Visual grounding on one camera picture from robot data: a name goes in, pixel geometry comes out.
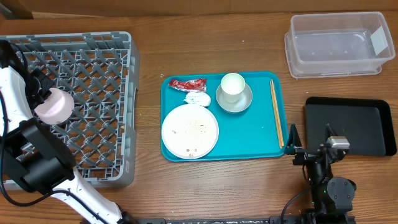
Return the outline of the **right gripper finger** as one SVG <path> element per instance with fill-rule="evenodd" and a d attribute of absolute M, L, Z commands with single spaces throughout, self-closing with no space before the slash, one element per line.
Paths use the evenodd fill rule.
<path fill-rule="evenodd" d="M 302 151 L 302 143 L 295 124 L 290 127 L 289 138 L 287 140 L 284 153 L 288 155 L 295 155 Z"/>
<path fill-rule="evenodd" d="M 330 124 L 326 124 L 325 126 L 325 139 L 326 143 L 331 143 L 332 141 L 335 140 L 337 137 L 336 133 L 334 132 L 333 128 L 330 126 Z"/>

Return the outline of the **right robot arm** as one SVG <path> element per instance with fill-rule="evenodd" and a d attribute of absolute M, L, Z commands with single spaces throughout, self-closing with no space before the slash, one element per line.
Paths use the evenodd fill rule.
<path fill-rule="evenodd" d="M 318 149 L 304 149 L 296 126 L 290 127 L 285 153 L 293 155 L 293 165 L 302 168 L 309 187 L 290 199 L 280 214 L 281 223 L 354 223 L 354 217 L 347 216 L 353 209 L 356 184 L 344 177 L 335 177 L 331 165 L 349 152 L 350 143 L 344 136 L 338 136 L 330 125 L 326 125 L 326 142 Z M 300 215 L 287 216 L 288 207 L 299 197 L 310 194 L 312 208 Z"/>

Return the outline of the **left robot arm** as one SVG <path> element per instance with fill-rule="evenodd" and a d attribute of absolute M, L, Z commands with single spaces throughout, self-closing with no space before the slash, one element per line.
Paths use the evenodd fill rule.
<path fill-rule="evenodd" d="M 42 196 L 17 202 L 2 186 L 3 197 L 18 207 L 53 197 L 89 223 L 136 223 L 81 176 L 70 149 L 46 129 L 46 124 L 62 123 L 72 115 L 74 100 L 38 68 L 29 71 L 26 57 L 15 53 L 18 48 L 1 41 L 1 174 Z"/>

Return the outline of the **white cup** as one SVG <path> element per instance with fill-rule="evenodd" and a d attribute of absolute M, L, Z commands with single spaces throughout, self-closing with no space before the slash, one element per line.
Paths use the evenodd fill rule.
<path fill-rule="evenodd" d="M 228 103 L 234 103 L 241 97 L 245 88 L 245 80 L 238 73 L 228 73 L 221 79 L 221 91 L 224 100 Z"/>

